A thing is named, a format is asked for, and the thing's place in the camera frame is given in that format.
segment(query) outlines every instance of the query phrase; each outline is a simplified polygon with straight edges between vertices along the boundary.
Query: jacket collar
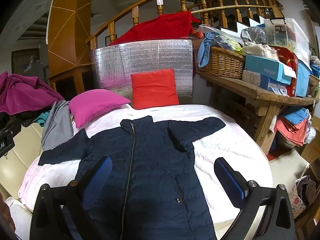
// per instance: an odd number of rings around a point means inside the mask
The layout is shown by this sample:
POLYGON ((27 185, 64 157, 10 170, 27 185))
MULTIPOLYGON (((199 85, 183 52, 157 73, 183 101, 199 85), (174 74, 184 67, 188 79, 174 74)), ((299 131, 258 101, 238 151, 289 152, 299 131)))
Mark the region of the jacket collar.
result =
POLYGON ((132 133, 132 125, 135 131, 142 130, 143 127, 148 126, 150 123, 153 123, 152 116, 148 115, 139 119, 129 120, 123 119, 120 122, 120 126, 122 129, 127 131, 128 133, 132 133))

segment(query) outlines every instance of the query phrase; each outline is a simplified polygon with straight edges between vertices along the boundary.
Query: reflective foil sheet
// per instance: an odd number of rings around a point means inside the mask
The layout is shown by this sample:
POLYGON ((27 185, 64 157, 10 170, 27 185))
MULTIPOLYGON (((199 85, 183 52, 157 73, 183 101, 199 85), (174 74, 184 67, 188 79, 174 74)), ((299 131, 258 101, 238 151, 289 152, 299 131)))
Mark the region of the reflective foil sheet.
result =
POLYGON ((192 43, 190 40, 137 41, 92 51, 95 88, 132 100, 131 74, 174 69, 180 104, 192 103, 192 43))

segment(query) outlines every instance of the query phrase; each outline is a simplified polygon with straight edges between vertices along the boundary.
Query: stair railing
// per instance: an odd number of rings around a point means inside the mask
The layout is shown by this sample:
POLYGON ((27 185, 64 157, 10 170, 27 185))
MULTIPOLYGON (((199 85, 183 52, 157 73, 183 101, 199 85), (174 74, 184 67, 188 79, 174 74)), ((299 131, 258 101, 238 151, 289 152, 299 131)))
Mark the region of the stair railing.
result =
MULTIPOLYGON (((96 30, 88 39, 87 43, 90 43, 91 50, 98 48, 98 36, 103 33, 105 30, 108 30, 110 42, 116 40, 116 22, 124 17, 125 15, 132 13, 132 24, 133 26, 139 23, 139 7, 142 5, 149 3, 153 0, 140 0, 128 8, 124 9, 122 12, 111 18, 109 21, 104 23, 98 30, 96 30)), ((189 6, 186 6, 186 0, 180 0, 181 3, 181 11, 191 10, 192 14, 200 13, 201 22, 204 24, 209 24, 209 19, 211 25, 214 24, 214 18, 216 17, 216 13, 218 12, 218 18, 220 22, 220 26, 227 28, 228 21, 226 17, 225 10, 234 8, 236 20, 242 22, 242 15, 240 12, 240 8, 246 8, 247 17, 253 19, 253 11, 252 8, 256 9, 256 14, 261 15, 265 18, 268 18, 267 10, 273 10, 273 8, 278 8, 281 10, 282 5, 277 0, 254 0, 255 4, 250 4, 250 0, 244 0, 245 4, 239 4, 238 0, 233 0, 233 5, 224 5, 223 0, 200 0, 199 3, 189 6), (192 10, 192 8, 198 6, 199 10, 192 10)), ((163 0, 156 0, 157 12, 158 15, 163 14, 164 3, 163 0)))

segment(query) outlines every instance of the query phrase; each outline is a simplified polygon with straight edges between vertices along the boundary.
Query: jacket sleeve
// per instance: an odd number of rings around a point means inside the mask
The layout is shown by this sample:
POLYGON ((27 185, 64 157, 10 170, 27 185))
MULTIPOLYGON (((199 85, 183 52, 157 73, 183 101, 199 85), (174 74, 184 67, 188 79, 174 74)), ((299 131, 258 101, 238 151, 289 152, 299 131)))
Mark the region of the jacket sleeve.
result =
POLYGON ((85 129, 81 129, 67 142, 60 144, 52 150, 43 152, 38 165, 42 166, 44 164, 57 164, 76 159, 83 159, 91 152, 92 149, 92 142, 88 138, 85 129))
POLYGON ((175 147, 180 151, 188 151, 192 142, 215 133, 225 127, 225 123, 217 117, 208 117, 201 121, 171 121, 168 132, 175 147))

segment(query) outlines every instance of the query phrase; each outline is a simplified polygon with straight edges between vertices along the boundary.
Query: magenta blanket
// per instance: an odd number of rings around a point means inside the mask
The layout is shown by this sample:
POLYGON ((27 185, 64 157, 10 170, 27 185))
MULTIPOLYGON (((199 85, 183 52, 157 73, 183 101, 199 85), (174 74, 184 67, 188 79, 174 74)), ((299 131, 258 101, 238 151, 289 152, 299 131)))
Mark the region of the magenta blanket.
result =
POLYGON ((60 100, 63 97, 38 77, 9 75, 7 71, 0 75, 0 112, 36 111, 60 100))

